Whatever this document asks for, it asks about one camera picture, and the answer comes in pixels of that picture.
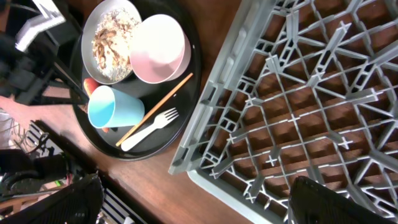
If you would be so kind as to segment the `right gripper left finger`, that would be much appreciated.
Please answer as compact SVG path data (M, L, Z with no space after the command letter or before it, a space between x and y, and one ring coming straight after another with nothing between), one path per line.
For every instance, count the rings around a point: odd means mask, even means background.
M103 201L104 190L101 179L98 174L90 174L1 220L1 223L95 223Z

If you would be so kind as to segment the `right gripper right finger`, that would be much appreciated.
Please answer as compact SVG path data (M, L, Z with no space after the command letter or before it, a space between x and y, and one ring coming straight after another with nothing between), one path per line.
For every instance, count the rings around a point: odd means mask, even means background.
M289 208L297 223L393 224L306 176L294 180Z

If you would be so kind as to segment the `light blue cup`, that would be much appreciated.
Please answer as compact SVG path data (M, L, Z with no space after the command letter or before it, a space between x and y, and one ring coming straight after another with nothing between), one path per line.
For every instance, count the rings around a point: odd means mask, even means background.
M97 129L134 126L144 115L140 99L106 85L96 88L88 102L88 119Z

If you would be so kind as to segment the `pink bowl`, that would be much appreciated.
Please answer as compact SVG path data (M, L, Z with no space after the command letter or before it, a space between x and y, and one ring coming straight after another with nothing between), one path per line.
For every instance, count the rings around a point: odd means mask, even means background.
M156 14L138 25L129 59L140 80L158 84L183 75L191 54L189 39L177 20L166 14Z

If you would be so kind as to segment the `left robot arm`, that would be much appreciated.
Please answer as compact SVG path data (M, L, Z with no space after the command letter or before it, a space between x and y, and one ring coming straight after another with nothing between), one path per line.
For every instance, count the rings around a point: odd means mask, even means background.
M1 96L16 103L84 105L81 78L70 70L81 14L66 1L1 1Z

